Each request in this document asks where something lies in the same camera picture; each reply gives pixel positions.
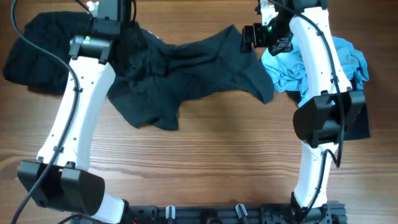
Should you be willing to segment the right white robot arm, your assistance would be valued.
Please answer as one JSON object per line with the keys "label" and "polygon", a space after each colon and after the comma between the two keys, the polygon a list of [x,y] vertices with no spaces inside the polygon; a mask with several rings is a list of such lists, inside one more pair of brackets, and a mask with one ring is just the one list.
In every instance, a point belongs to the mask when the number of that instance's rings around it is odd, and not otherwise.
{"label": "right white robot arm", "polygon": [[343,208],[328,203],[331,165],[339,167],[345,133],[365,106],[364,93],[353,90],[333,43],[326,1],[259,0],[262,21],[245,26],[241,50],[264,47],[272,55],[298,42],[308,78],[308,101],[294,113],[294,131],[302,143],[297,185],[287,205],[265,211],[267,221],[341,223]]}

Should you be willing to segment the dark green t-shirt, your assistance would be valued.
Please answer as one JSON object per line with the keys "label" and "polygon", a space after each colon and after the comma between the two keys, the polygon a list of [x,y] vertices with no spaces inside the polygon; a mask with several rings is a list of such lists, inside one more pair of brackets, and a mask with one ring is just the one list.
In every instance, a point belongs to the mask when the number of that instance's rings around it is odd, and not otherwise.
{"label": "dark green t-shirt", "polygon": [[135,128],[153,125],[175,131],[178,111],[187,100],[219,91],[243,90],[267,104],[274,84],[253,51],[240,51],[234,25],[204,40],[166,44],[135,23],[116,48],[116,78],[108,98]]}

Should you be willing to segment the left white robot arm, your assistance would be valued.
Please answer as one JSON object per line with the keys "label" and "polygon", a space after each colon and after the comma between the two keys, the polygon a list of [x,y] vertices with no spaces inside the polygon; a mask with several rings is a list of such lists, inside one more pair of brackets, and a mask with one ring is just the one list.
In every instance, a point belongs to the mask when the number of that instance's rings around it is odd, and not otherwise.
{"label": "left white robot arm", "polygon": [[96,122],[116,76],[109,61],[135,18],[135,1],[100,1],[87,30],[71,39],[68,83],[50,135],[17,173],[27,200],[92,223],[137,223],[128,202],[108,194],[104,179],[89,172]]}

